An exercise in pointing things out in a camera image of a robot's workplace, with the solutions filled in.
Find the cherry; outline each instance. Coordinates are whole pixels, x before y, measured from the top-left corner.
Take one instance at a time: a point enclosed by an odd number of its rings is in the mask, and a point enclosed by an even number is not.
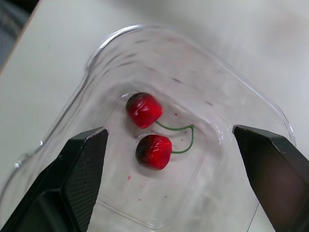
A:
[[[162,106],[149,93],[136,93],[127,101],[126,111],[132,121],[144,129],[161,117]]]
[[[169,163],[171,153],[172,143],[167,137],[151,134],[140,140],[135,157],[141,166],[162,170]]]

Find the white table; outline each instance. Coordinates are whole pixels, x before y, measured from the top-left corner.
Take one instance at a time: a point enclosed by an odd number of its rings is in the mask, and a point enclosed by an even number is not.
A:
[[[41,1],[0,73],[0,181],[46,134],[101,41],[137,23],[172,25],[210,47],[279,105],[299,150],[309,154],[308,7],[291,2]],[[259,207],[250,232],[273,231]]]

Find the artificial cherry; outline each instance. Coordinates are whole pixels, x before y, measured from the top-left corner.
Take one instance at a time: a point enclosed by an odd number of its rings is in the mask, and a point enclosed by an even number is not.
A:
[[[149,93],[136,93],[126,103],[126,111],[140,128],[149,127],[162,115],[162,106]]]
[[[162,135],[151,134],[140,140],[137,145],[135,157],[141,166],[152,170],[162,170],[169,163],[172,153],[182,154],[190,150],[194,141],[194,125],[182,128],[171,128],[162,125],[157,120],[162,115],[162,106],[149,93],[136,93],[126,103],[126,111],[132,121],[142,129],[156,122],[159,126],[170,131],[183,131],[191,129],[192,139],[186,150],[172,151],[171,141]]]
[[[151,134],[140,140],[135,157],[141,166],[161,170],[169,163],[171,153],[172,143],[167,137]]]

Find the cherry stem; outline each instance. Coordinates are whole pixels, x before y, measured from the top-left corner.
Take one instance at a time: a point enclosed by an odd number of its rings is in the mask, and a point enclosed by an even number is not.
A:
[[[167,129],[169,131],[184,131],[186,129],[189,129],[191,128],[191,132],[192,132],[192,137],[191,137],[191,143],[190,145],[188,146],[188,148],[186,150],[183,150],[183,151],[172,151],[172,154],[182,154],[182,153],[185,153],[187,152],[188,150],[191,149],[192,145],[193,145],[193,142],[194,142],[194,125],[191,124],[189,126],[186,126],[186,127],[181,127],[181,128],[171,128],[171,127],[167,127],[167,126],[164,126],[162,125],[161,123],[159,123],[158,121],[156,121],[156,124],[158,124],[159,126],[163,127],[164,129]]]

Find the plastic tray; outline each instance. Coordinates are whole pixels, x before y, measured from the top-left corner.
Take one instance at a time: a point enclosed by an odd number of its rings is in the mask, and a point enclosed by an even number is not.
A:
[[[157,125],[136,128],[125,104],[139,91],[162,103],[160,122],[196,126],[192,149],[173,154],[161,171],[137,164],[138,140],[163,134],[180,150],[191,133]],[[295,144],[281,110],[216,56],[161,27],[124,28],[91,58],[86,79],[43,145],[15,164],[1,189],[0,226],[70,137],[107,126],[110,136],[89,232],[245,232],[258,203],[232,134],[234,124],[273,131]]]

